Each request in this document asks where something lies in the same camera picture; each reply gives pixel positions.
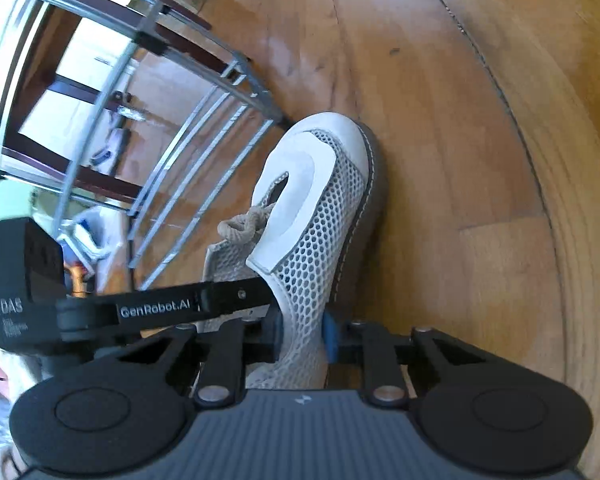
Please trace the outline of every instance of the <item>beige shoelace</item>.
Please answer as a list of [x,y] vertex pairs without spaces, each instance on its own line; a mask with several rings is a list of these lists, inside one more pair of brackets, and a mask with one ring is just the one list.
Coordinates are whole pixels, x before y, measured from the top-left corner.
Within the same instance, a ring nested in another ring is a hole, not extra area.
[[257,231],[264,229],[275,204],[252,206],[246,213],[236,215],[218,224],[218,234],[231,244],[244,245],[253,240]]

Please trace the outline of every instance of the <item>shoe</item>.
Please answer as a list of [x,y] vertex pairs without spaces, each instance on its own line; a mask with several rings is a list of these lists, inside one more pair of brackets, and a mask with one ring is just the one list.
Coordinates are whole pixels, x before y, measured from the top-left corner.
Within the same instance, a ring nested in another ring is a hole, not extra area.
[[[324,387],[325,308],[350,319],[363,251],[384,207],[386,179],[378,142],[363,124],[325,112],[296,123],[267,157],[245,215],[221,222],[224,241],[209,246],[203,281],[261,276],[283,316],[280,358],[247,370],[248,388]],[[217,330],[233,317],[208,320]]]

